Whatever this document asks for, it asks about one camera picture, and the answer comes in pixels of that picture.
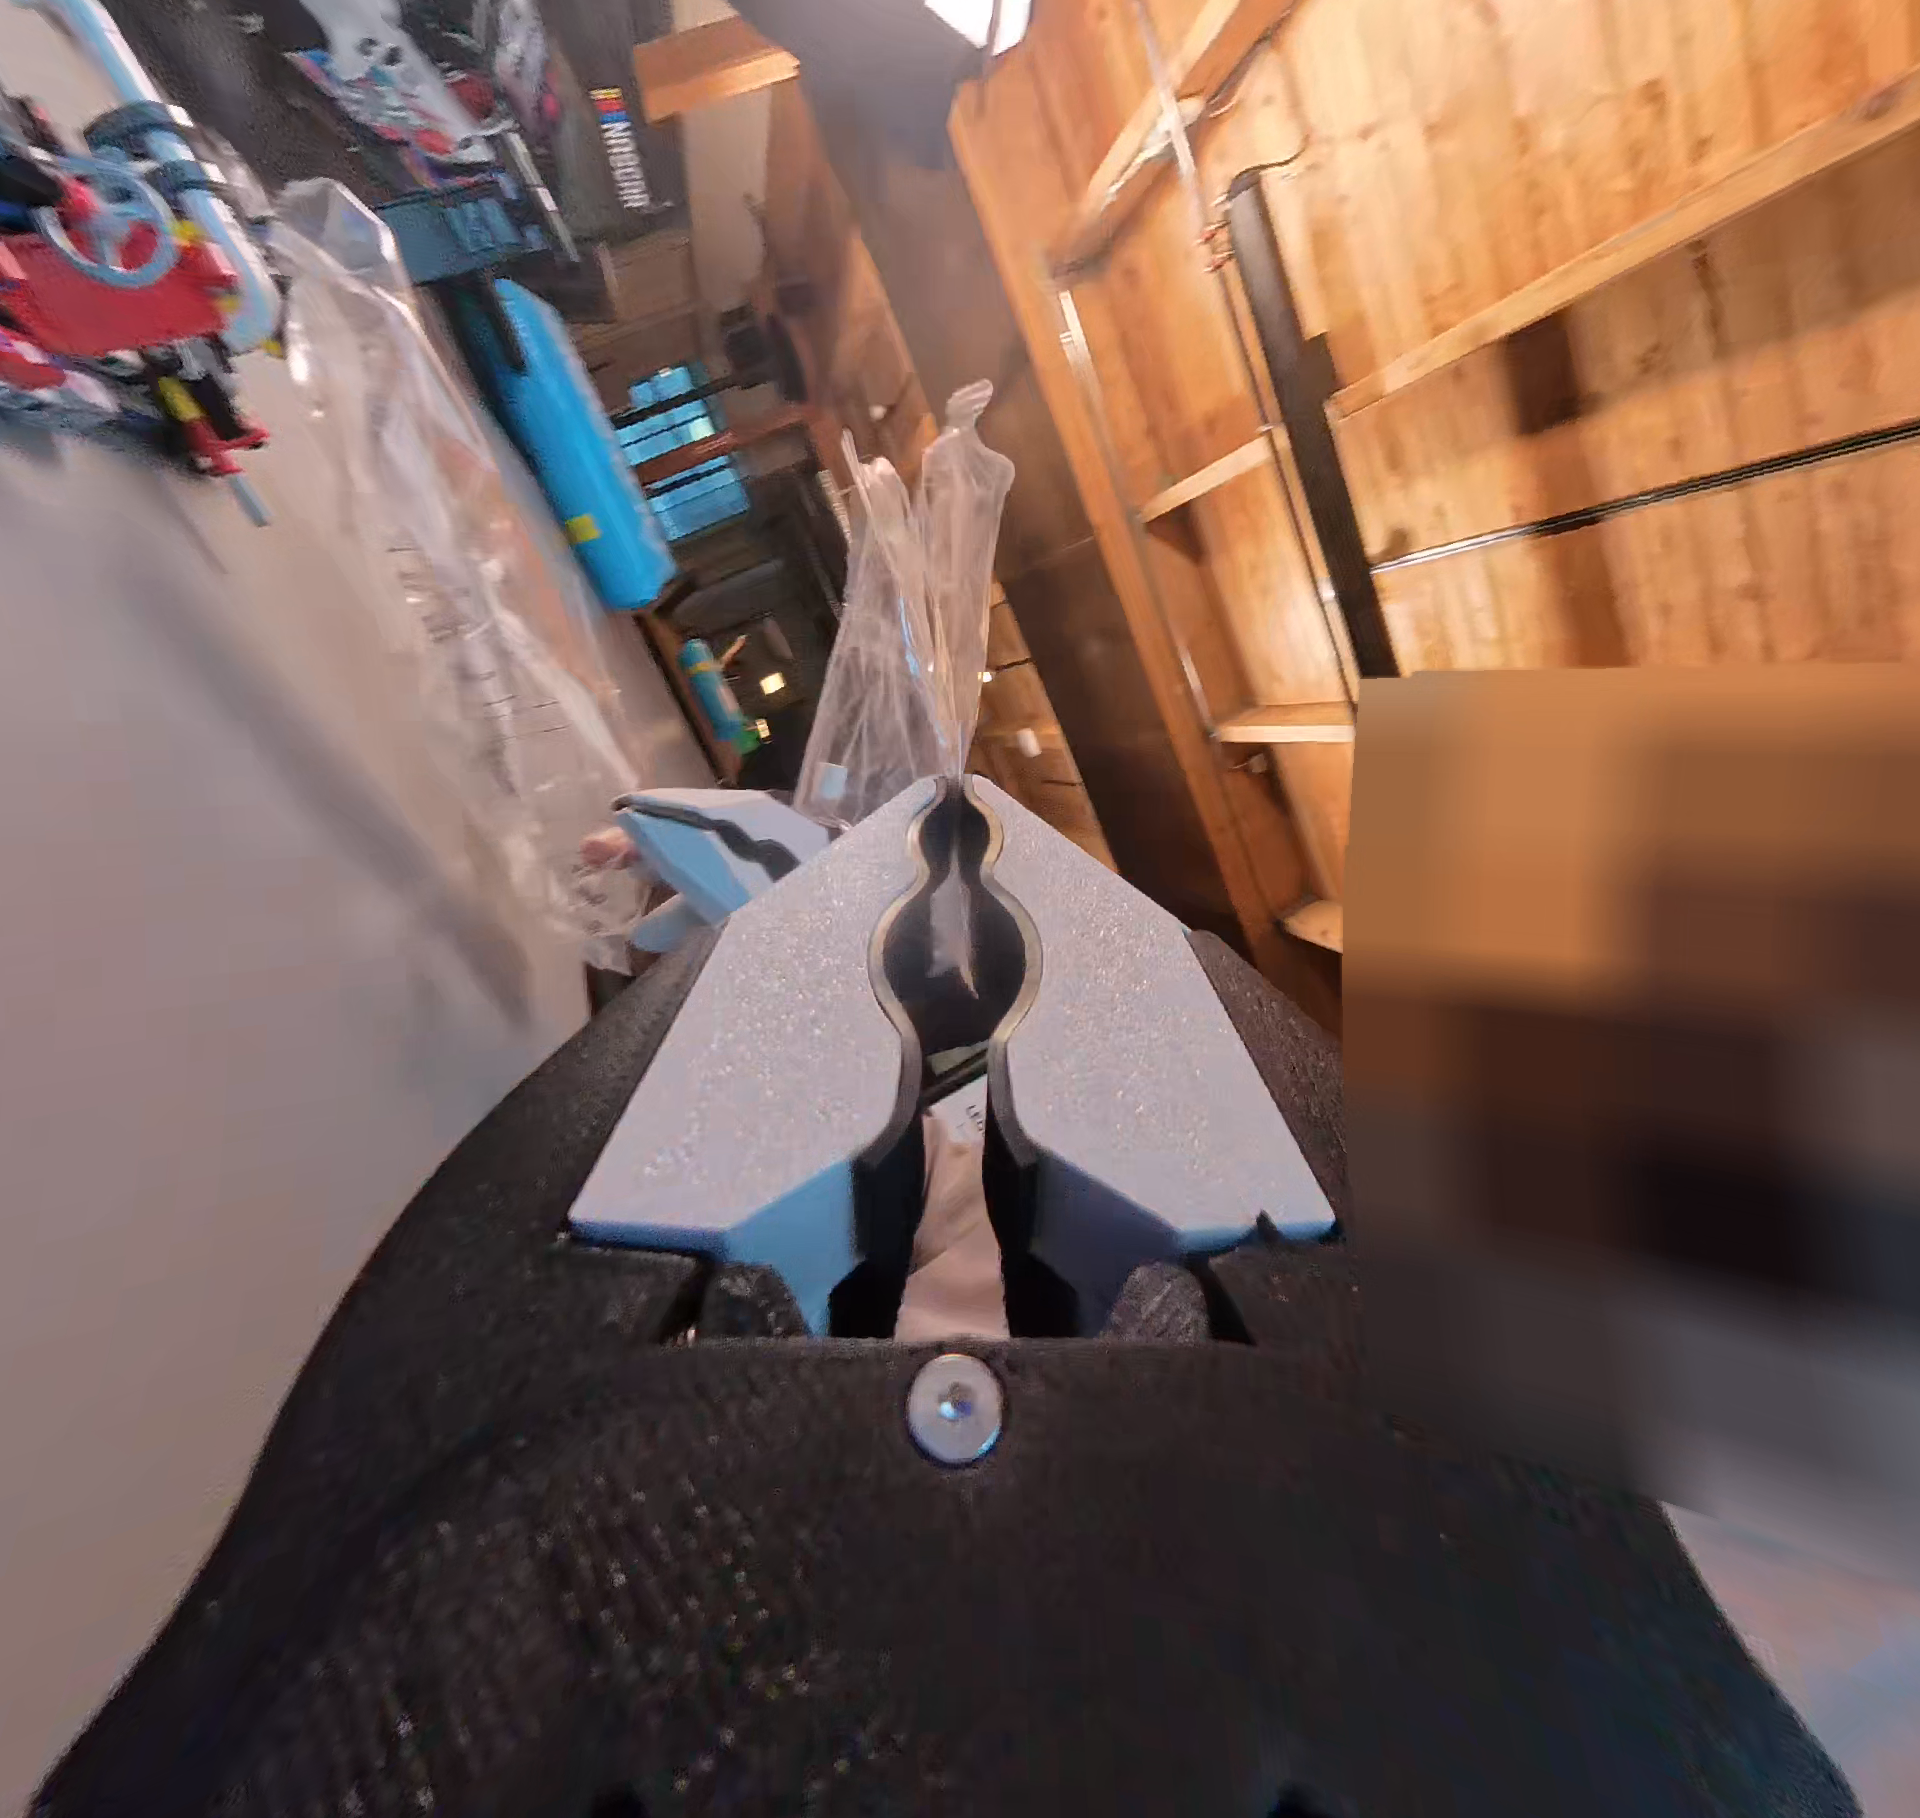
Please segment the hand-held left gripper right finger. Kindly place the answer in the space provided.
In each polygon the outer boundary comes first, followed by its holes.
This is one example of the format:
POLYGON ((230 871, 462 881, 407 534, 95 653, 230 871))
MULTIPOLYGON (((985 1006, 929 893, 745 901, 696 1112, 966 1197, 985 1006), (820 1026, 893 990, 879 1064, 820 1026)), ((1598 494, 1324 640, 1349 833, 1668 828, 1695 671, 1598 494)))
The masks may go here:
POLYGON ((1012 1321, 1102 1328, 1128 1278, 1337 1206, 1198 933, 987 777, 961 790, 972 990, 991 1015, 991 1197, 1012 1321))

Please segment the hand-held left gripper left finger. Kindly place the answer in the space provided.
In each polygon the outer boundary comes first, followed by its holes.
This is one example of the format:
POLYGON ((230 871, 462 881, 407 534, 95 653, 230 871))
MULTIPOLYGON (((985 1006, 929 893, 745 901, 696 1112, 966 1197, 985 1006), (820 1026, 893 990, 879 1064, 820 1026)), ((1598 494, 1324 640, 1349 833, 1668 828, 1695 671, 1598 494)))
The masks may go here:
POLYGON ((638 1082, 568 1231, 762 1263, 797 1298, 900 1284, 924 1210, 917 1023, 879 990, 911 865, 879 822, 687 933, 638 1082))

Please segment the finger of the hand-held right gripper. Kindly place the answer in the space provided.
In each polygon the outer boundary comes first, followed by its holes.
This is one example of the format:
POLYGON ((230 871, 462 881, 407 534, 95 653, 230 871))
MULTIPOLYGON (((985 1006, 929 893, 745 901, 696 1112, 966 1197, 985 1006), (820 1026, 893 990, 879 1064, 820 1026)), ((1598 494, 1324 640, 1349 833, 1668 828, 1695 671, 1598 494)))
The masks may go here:
POLYGON ((638 868, 687 901, 701 921, 724 921, 792 872, 792 848, 724 817, 622 814, 638 868))
POLYGON ((809 860, 833 842, 824 822, 765 790, 645 790, 614 799, 614 820, 634 839, 642 828, 674 826, 739 860, 809 860))

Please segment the small clear plastic bag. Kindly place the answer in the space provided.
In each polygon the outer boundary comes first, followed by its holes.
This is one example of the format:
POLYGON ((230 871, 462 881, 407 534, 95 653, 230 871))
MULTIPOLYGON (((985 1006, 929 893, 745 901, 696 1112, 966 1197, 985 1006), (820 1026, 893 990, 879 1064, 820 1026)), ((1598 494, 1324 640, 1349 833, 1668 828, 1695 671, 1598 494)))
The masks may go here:
POLYGON ((879 990, 924 1051, 985 1047, 1020 996, 1020 911, 997 896, 1003 814, 970 772, 991 577, 1014 461, 978 434, 987 382, 961 386, 920 482, 850 464, 850 559, 793 808, 833 845, 879 822, 911 865, 879 927, 879 990))

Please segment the white labelled clear plastic bag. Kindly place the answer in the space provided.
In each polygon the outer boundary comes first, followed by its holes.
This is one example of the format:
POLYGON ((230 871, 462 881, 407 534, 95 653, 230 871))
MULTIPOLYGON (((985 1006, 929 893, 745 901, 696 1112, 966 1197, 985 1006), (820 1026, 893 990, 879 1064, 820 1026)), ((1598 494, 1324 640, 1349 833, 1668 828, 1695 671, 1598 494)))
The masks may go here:
POLYGON ((569 544, 501 468, 429 337, 395 236, 334 179, 288 184, 256 233, 280 348, 319 445, 337 544, 398 658, 437 768, 517 896, 634 971, 648 881, 583 845, 638 787, 638 741, 569 544))

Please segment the red lego seat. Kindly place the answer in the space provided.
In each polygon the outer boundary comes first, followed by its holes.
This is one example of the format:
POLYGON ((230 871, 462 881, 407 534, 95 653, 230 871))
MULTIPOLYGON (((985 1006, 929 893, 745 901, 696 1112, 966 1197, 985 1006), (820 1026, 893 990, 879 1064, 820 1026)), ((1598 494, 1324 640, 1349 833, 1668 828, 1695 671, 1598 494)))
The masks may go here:
POLYGON ((227 257, 194 237, 142 290, 109 285, 40 236, 4 237, 4 325, 46 354, 106 357, 218 337, 243 281, 227 257))

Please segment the lego car chassis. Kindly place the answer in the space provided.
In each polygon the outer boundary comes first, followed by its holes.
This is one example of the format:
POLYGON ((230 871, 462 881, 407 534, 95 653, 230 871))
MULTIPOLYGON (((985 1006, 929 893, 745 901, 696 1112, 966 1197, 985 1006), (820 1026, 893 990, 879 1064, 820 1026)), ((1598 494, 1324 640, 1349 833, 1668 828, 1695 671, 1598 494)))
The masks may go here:
POLYGON ((237 386, 285 318, 256 223, 101 0, 7 6, 60 30, 112 100, 69 136, 4 91, 4 419, 151 437, 265 526, 247 458, 268 430, 237 386))

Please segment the grey lego steering wheel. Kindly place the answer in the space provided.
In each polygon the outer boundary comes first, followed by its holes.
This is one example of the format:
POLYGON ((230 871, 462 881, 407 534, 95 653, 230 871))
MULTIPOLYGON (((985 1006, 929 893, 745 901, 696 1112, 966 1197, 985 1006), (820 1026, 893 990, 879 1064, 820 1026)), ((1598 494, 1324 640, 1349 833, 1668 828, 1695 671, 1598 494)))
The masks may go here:
POLYGON ((36 209, 36 233, 69 269, 113 293, 154 290, 180 264, 167 200, 106 157, 60 167, 60 197, 36 209))

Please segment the black lego set box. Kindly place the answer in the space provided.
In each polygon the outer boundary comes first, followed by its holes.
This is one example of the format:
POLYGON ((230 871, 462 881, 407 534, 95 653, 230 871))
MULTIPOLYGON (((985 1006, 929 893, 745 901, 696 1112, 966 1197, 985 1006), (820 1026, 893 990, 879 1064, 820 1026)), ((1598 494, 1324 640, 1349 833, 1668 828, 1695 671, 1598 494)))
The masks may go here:
POLYGON ((371 206, 531 200, 534 285, 614 313, 617 248, 674 228, 684 167, 638 133, 631 0, 106 0, 155 79, 255 176, 371 206))

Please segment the small blue package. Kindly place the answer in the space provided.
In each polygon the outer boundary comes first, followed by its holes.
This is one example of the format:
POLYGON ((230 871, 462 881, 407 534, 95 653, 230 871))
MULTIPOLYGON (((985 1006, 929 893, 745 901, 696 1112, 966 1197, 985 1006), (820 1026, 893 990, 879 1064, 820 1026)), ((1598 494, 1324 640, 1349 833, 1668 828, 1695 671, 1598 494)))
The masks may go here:
POLYGON ((757 744, 757 728, 745 717, 733 684, 705 638, 684 638, 678 647, 678 668, 684 671, 692 698, 713 732, 713 741, 733 757, 745 757, 757 744))

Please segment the blue plastic object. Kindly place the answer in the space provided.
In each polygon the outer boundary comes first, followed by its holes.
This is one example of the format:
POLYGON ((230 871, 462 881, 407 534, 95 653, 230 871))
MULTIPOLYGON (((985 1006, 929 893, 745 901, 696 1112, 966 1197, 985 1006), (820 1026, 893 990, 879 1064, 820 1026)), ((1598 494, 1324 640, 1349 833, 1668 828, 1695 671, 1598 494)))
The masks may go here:
POLYGON ((452 318, 590 591, 613 611, 653 608, 678 577, 672 541, 559 309, 510 276, 470 276, 452 318))

